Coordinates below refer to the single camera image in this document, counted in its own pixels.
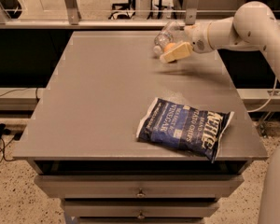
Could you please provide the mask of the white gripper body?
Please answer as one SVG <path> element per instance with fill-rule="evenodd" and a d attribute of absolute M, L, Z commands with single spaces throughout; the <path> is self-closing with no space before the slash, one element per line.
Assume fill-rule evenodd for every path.
<path fill-rule="evenodd" d="M 209 23 L 197 23 L 184 27 L 184 32 L 196 53 L 207 53 L 213 50 L 209 42 L 208 28 Z"/>

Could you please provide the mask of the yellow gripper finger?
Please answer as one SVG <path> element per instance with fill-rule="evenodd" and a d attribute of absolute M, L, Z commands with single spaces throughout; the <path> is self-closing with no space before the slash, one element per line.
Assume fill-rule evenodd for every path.
<path fill-rule="evenodd" d="M 183 29 L 174 27 L 169 31 L 170 41 L 173 43 L 185 41 L 187 36 Z"/>
<path fill-rule="evenodd" d="M 164 52 L 160 56 L 160 60 L 163 63 L 170 63 L 180 59 L 187 58 L 192 53 L 192 45 L 189 42 L 177 42 L 175 45 Z"/>

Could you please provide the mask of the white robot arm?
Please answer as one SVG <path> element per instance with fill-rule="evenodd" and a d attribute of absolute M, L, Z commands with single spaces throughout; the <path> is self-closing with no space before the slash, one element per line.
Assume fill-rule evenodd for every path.
<path fill-rule="evenodd" d="M 184 28 L 186 42 L 167 42 L 160 60 L 169 63 L 215 49 L 258 50 L 280 82 L 280 26 L 271 9 L 248 2 L 227 19 L 196 23 Z M 270 157 L 261 196 L 258 224 L 280 224 L 280 145 Z"/>

